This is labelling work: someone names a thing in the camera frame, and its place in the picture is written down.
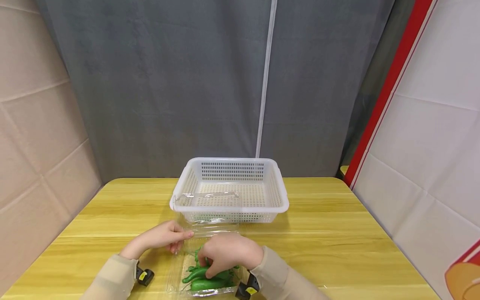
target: yellow label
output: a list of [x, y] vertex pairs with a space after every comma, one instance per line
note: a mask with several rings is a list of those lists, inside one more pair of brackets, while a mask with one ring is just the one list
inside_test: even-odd
[[143, 280], [147, 276], [147, 272], [143, 271], [143, 273], [140, 274], [140, 277], [138, 279]]
[[255, 289], [252, 288], [252, 287], [248, 287], [248, 288], [246, 289], [246, 291], [247, 291], [247, 293], [249, 293], [250, 295], [253, 295], [253, 294], [255, 294], [256, 292], [258, 292], [257, 290], [255, 290]]

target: yellow object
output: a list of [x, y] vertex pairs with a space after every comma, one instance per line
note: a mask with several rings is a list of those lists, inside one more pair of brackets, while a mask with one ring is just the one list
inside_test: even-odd
[[140, 276], [138, 276], [138, 279], [139, 279], [139, 280], [143, 280], [146, 275], [147, 275], [147, 272], [143, 271], [143, 272], [140, 274]]
[[340, 172], [342, 172], [343, 176], [345, 176], [347, 171], [348, 171], [348, 166], [341, 166], [340, 167]]
[[[138, 234], [176, 217], [168, 205], [176, 182], [108, 183], [2, 299], [78, 299], [112, 254]], [[243, 235], [275, 250], [333, 300], [438, 299], [344, 182], [284, 182], [289, 210], [270, 224], [242, 224]], [[131, 299], [169, 299], [170, 259], [164, 249], [142, 256], [141, 266], [153, 270], [155, 278], [148, 287], [134, 287]], [[253, 299], [263, 297], [257, 293]]]
[[257, 290], [255, 290], [254, 288], [251, 288], [251, 287], [248, 287], [245, 289], [247, 291], [247, 293], [249, 293], [250, 295], [253, 295], [257, 292]]

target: gray curtain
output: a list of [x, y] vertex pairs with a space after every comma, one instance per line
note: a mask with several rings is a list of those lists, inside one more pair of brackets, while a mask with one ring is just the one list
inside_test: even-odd
[[278, 2], [261, 156], [276, 160], [282, 174], [336, 174], [354, 100], [392, 3]]
[[414, 4], [415, 0], [401, 0], [395, 1], [392, 7], [382, 37], [355, 99], [341, 159], [343, 166], [350, 164], [365, 131]]
[[[104, 182], [255, 155], [270, 0], [37, 0]], [[333, 176], [393, 0], [280, 0], [261, 157]]]

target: beige sleeve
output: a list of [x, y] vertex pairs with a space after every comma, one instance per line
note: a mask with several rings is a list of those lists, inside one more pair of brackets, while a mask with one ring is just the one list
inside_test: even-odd
[[117, 254], [107, 260], [81, 300], [125, 300], [135, 284], [137, 260]]
[[272, 249], [264, 246], [262, 263], [250, 271], [268, 300], [328, 300], [313, 283], [289, 267]]

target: left hand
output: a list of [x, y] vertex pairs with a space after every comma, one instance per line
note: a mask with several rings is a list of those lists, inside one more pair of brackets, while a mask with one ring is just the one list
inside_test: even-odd
[[166, 221], [131, 240], [120, 252], [120, 256], [139, 259], [146, 250], [161, 247], [166, 247], [167, 250], [175, 253], [180, 250], [183, 241], [191, 237], [193, 237], [193, 231], [184, 231], [173, 220]]

